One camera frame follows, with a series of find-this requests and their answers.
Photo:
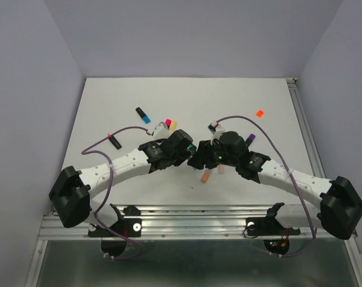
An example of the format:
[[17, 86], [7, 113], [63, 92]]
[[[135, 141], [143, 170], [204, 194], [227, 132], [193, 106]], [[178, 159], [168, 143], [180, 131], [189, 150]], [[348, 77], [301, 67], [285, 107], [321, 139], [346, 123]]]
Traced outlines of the black highlighter green cap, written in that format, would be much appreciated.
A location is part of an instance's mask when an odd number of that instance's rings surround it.
[[196, 146], [195, 146], [194, 144], [191, 143], [191, 144], [188, 146], [188, 151], [189, 151], [191, 154], [195, 154], [196, 151], [197, 151], [197, 148], [196, 148]]

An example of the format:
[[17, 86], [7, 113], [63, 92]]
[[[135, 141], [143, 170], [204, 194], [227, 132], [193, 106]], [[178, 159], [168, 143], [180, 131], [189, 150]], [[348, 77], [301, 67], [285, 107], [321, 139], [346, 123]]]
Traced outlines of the black highlighter blue cap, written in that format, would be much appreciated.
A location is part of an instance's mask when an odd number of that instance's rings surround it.
[[136, 110], [137, 114], [140, 116], [140, 118], [146, 124], [149, 124], [151, 122], [150, 118], [146, 115], [146, 113], [140, 107], [137, 107], [135, 110]]

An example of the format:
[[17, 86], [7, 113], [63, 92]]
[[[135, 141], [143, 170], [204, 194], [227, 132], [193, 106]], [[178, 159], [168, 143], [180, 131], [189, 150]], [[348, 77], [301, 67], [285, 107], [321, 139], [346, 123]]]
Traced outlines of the black highlighter orange tip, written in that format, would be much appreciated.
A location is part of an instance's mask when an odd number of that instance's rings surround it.
[[108, 140], [116, 149], [121, 149], [122, 148], [121, 144], [119, 143], [119, 141], [116, 139], [115, 136], [112, 136], [111, 134], [108, 134]]

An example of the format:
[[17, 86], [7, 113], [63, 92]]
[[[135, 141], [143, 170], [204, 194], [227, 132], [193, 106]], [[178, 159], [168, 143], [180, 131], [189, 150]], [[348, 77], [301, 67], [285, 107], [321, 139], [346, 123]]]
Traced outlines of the black highlighter purple cap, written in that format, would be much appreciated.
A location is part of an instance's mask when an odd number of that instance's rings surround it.
[[256, 135], [250, 134], [250, 135], [248, 136], [248, 138], [245, 140], [246, 146], [249, 147], [249, 146], [253, 143], [253, 141], [255, 140], [255, 138], [256, 138]]

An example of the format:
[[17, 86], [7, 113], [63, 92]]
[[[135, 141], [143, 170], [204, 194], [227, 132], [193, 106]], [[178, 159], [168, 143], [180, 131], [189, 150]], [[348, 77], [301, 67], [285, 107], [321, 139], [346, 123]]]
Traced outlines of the orange pen cap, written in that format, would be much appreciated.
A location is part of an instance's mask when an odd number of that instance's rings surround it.
[[264, 112], [262, 110], [259, 110], [256, 113], [256, 116], [259, 117], [259, 118], [262, 117], [263, 115], [264, 115]]

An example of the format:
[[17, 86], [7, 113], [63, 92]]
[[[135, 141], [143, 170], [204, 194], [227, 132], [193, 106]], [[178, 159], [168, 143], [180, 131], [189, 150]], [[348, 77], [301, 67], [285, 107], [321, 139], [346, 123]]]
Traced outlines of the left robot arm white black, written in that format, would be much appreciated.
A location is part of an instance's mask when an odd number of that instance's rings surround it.
[[110, 194], [114, 185], [136, 176], [147, 175], [170, 166], [179, 166], [195, 154], [192, 138], [183, 130], [176, 130], [168, 138], [141, 144], [138, 148], [115, 160], [98, 166], [76, 170], [64, 168], [50, 193], [62, 224], [72, 228], [80, 223], [102, 227], [108, 235], [122, 231], [123, 221], [117, 210], [95, 198], [100, 193]]

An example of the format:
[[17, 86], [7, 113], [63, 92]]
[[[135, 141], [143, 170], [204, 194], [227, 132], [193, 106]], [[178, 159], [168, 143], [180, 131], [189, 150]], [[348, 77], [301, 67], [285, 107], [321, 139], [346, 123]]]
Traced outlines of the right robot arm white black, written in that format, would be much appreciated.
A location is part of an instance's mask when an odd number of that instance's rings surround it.
[[251, 218], [250, 236], [274, 236], [293, 227], [311, 227], [348, 240], [362, 217], [362, 200], [347, 178], [317, 178], [288, 169], [267, 155], [250, 151], [236, 132], [225, 132], [213, 141], [200, 141], [188, 165], [198, 170], [231, 166], [246, 180], [303, 199], [301, 206], [276, 203], [264, 217]]

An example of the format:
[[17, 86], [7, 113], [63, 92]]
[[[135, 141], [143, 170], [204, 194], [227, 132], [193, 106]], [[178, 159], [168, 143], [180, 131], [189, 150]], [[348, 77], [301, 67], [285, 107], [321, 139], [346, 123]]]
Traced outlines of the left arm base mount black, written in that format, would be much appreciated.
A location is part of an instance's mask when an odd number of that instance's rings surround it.
[[[116, 215], [118, 220], [114, 225], [110, 227], [114, 232], [124, 237], [140, 237], [142, 230], [141, 211], [133, 206], [129, 205], [122, 210], [118, 209], [116, 205], [110, 204], [113, 209], [113, 215]], [[114, 234], [95, 224], [89, 225], [88, 237], [102, 238], [102, 237], [115, 237]]]

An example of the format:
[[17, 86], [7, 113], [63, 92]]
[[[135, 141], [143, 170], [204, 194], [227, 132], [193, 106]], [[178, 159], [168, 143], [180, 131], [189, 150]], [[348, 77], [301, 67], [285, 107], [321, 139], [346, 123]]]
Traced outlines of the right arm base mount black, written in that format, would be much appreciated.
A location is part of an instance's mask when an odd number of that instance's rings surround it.
[[250, 237], [258, 236], [298, 236], [300, 229], [285, 228], [275, 218], [252, 217], [247, 218], [245, 235]]

